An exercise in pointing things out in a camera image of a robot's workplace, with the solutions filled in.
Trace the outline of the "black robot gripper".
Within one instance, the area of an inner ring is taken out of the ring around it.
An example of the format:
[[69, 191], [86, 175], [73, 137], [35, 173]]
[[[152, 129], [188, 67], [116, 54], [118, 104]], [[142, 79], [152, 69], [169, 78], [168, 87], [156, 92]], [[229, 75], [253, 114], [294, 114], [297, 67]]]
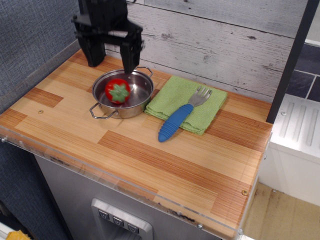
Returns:
[[83, 11], [72, 17], [75, 35], [89, 67], [97, 67], [106, 56], [105, 43], [120, 46], [126, 74], [140, 64], [144, 47], [143, 28], [128, 19], [125, 0], [83, 0]]

